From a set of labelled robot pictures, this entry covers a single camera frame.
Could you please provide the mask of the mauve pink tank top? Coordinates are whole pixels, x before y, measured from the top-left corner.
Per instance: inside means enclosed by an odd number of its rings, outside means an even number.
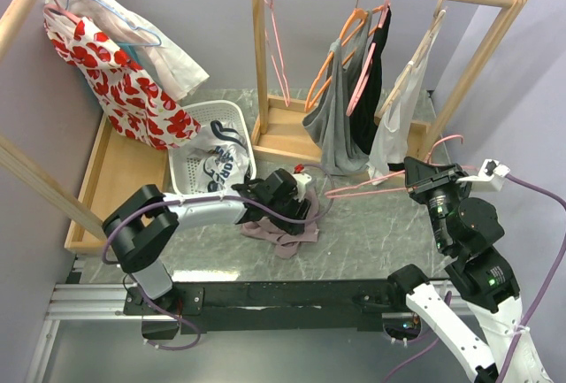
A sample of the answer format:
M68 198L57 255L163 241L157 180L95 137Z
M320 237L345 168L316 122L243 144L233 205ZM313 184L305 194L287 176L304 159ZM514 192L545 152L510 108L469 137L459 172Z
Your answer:
M297 254L303 244L317 243L319 228L316 222L304 227L301 234L291 235L276 227L268 218L258 222L248 222L241 225L241 234L253 239L269 241L274 245L274 253L282 259L289 259Z

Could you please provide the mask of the white navy tank top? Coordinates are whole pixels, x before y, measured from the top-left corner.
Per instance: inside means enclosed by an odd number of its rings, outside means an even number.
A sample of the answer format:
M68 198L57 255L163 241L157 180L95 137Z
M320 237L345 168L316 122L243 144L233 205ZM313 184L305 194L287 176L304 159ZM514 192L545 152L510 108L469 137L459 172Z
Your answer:
M184 148L190 158L199 160L195 171L198 192L222 191L247 181L246 140L231 123L212 120Z

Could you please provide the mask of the thin pink wire hanger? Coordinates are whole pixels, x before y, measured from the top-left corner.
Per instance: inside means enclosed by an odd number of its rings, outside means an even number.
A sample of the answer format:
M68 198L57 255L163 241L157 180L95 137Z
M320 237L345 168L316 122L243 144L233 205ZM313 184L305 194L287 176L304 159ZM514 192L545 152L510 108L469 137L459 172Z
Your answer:
M271 45L270 36L268 35L267 31L264 31L265 42L270 51L273 70L275 72L276 78L279 83L279 88L283 96L284 104L286 107L288 107L290 105L290 100L291 100L290 87L288 85L285 60L283 57L282 48L279 40L279 31L278 31L278 25L275 14L275 2L274 0L264 0L264 3L266 7L269 9L271 14L272 34L273 34L273 41L275 48L273 48Z

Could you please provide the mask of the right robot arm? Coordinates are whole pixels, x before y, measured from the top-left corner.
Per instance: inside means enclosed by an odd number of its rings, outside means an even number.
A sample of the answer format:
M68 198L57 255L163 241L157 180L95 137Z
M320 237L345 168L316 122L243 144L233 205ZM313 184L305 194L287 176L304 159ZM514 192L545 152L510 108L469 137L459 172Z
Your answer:
M433 165L406 157L405 188L428 210L436 248L451 258L449 281L482 329L478 337L443 301L429 278L414 264L388 277L387 300L396 310L416 313L453 354L471 382L548 382L528 323L546 293L556 259L529 309L509 262L494 244L505 231L497 210L472 190L499 191L510 169L487 159L478 173L460 165Z

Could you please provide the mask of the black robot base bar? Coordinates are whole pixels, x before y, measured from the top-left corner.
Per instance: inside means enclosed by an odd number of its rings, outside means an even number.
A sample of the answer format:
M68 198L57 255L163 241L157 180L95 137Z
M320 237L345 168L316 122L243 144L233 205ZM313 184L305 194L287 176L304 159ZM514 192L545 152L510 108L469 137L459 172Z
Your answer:
M379 332L405 313L405 295L429 278L413 264L385 279L176 282L157 305L196 332L354 328Z

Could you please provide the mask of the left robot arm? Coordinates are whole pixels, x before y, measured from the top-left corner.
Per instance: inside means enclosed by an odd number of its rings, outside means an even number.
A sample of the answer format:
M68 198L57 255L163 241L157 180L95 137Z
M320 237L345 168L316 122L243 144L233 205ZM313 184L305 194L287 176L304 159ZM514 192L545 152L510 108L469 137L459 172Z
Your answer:
M145 303L158 314L177 302L172 278L160 260L168 241L179 229L209 225L242 225L269 219L287 234L304 229L311 201L306 194L314 180L304 172L282 168L265 179L250 180L209 194L175 195L156 185L141 187L102 225L108 246L124 273L145 294Z

